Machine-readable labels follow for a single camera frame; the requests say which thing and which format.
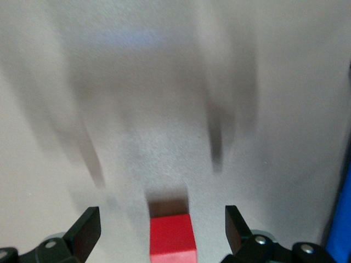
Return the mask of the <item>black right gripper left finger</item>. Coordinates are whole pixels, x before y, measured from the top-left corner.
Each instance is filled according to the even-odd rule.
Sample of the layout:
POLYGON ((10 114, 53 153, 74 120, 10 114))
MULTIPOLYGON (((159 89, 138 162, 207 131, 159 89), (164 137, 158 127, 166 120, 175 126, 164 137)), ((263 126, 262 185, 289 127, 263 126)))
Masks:
POLYGON ((1 248, 1 262, 86 262, 100 236, 99 207, 89 207, 62 237, 49 238, 22 255, 14 247, 1 248))

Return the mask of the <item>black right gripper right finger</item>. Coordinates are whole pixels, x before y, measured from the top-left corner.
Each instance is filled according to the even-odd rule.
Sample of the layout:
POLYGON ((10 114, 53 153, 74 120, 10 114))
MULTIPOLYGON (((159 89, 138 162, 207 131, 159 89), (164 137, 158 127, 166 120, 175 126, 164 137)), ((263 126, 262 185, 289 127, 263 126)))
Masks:
POLYGON ((232 253, 223 262, 335 262, 317 244, 298 242, 287 249, 263 233, 253 233, 235 205, 225 207, 225 234, 232 253))

